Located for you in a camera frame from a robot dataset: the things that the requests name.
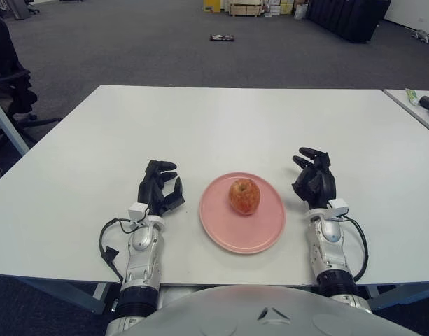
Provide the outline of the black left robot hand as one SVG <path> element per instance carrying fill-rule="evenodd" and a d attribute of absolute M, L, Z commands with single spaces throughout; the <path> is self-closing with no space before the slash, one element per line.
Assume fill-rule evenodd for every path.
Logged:
<path fill-rule="evenodd" d="M 185 202 L 181 178 L 178 177 L 176 168 L 173 162 L 149 161 L 145 176 L 139 184 L 137 202 L 147 204 L 150 215 L 162 216 Z M 173 179 L 174 191 L 164 196 L 164 183 Z"/>

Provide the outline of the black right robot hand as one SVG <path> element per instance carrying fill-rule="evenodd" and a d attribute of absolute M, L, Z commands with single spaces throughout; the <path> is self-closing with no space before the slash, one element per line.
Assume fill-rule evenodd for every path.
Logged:
<path fill-rule="evenodd" d="M 295 194 L 312 209 L 326 209 L 328 202 L 336 198 L 335 178 L 330 171 L 330 159 L 326 152 L 301 147 L 293 162 L 302 171 L 292 184 Z"/>

